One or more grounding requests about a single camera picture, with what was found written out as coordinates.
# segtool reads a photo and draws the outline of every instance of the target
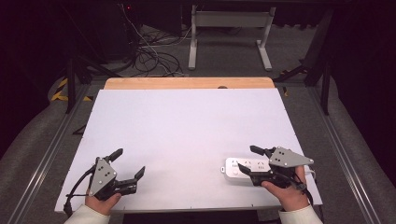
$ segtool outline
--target human hand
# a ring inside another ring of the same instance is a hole
[[[95,210],[96,212],[109,216],[111,208],[116,205],[116,203],[120,200],[121,194],[116,193],[106,201],[100,201],[94,196],[86,196],[85,197],[85,205]]]
[[[295,168],[295,173],[300,177],[300,180],[306,184],[304,167],[297,166]],[[283,209],[287,212],[299,210],[309,205],[306,194],[303,194],[302,191],[296,189],[294,186],[282,189],[268,181],[262,181],[262,186],[279,199]]]

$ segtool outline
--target power outlet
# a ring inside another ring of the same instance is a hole
[[[221,167],[221,172],[227,180],[235,183],[246,184],[253,186],[250,177],[243,174],[238,167],[238,163],[246,166],[252,172],[266,172],[271,168],[267,160],[243,159],[243,158],[228,158],[225,161],[225,166]]]

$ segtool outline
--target metal frame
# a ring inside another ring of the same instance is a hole
[[[197,26],[210,27],[264,27],[261,40],[257,40],[257,47],[262,56],[262,63],[266,71],[272,70],[272,65],[268,58],[265,44],[270,33],[271,24],[275,16],[275,7],[271,7],[269,12],[225,12],[225,11],[196,11],[196,6],[192,6],[191,11],[191,44],[189,69],[194,70],[196,65]]]

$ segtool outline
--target white tabletop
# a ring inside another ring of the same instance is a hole
[[[262,209],[279,206],[261,187],[235,185],[220,171],[227,158],[265,159],[249,146],[303,154],[277,89],[103,90],[64,181],[55,211],[96,157],[118,148],[117,180],[146,166],[137,193],[123,196],[122,213]],[[76,193],[85,193],[88,177]],[[307,184],[322,204],[311,175]],[[77,209],[83,197],[72,199]]]

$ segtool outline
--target white sleeve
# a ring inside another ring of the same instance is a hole
[[[102,215],[83,204],[64,224],[107,224],[109,220],[110,216]]]
[[[279,211],[279,217],[282,224],[321,224],[321,220],[315,213],[314,208],[309,205],[300,210],[292,212]]]

